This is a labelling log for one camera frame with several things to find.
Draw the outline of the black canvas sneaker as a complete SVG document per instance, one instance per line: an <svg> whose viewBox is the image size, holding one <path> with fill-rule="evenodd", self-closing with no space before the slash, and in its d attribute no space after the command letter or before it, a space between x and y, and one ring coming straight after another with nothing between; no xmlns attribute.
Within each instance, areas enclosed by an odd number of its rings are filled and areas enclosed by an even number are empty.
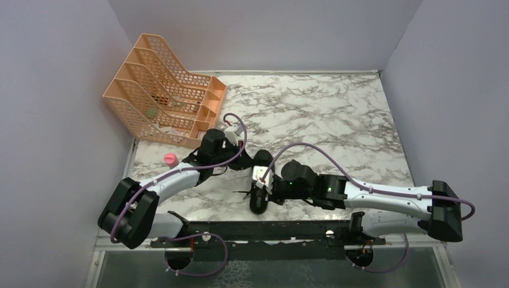
<svg viewBox="0 0 509 288"><path fill-rule="evenodd" d="M269 151L264 150L264 149L258 151L255 154L254 159L253 159L254 166L268 167L272 161L273 161L273 156L271 155L271 153ZM252 182L252 176L251 176L251 189L250 190L258 191L256 193L256 195L250 196L249 208L250 208L251 212L254 214L258 214L258 215L263 214L267 210L268 202L264 202L261 200L260 196L261 196L262 191L260 188L255 187L254 183Z"/></svg>

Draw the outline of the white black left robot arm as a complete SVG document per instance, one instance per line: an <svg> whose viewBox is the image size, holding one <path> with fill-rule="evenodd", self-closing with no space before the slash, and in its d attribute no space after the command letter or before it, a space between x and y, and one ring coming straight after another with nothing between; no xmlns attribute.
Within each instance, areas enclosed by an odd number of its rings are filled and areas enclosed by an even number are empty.
<svg viewBox="0 0 509 288"><path fill-rule="evenodd" d="M174 212L156 213L160 203L196 187L214 174L217 167L245 170L253 166L245 151L247 132L241 125L225 130L209 129L200 144L168 172L143 181L124 178L119 182L98 218L98 227L114 244L134 249L149 238L166 237L174 246L188 241L184 220Z"/></svg>

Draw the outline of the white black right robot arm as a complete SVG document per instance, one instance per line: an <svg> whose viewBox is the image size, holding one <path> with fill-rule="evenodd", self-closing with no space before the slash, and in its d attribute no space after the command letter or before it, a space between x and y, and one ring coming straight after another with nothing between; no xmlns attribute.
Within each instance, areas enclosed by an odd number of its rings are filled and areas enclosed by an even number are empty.
<svg viewBox="0 0 509 288"><path fill-rule="evenodd" d="M324 210L365 209L365 213L353 215L346 228L346 236L354 244L402 233L426 233L445 242L463 239L459 199L444 181L434 180L429 187L379 185L317 174L292 160L280 175L268 167L254 166L252 183L255 204L299 199Z"/></svg>

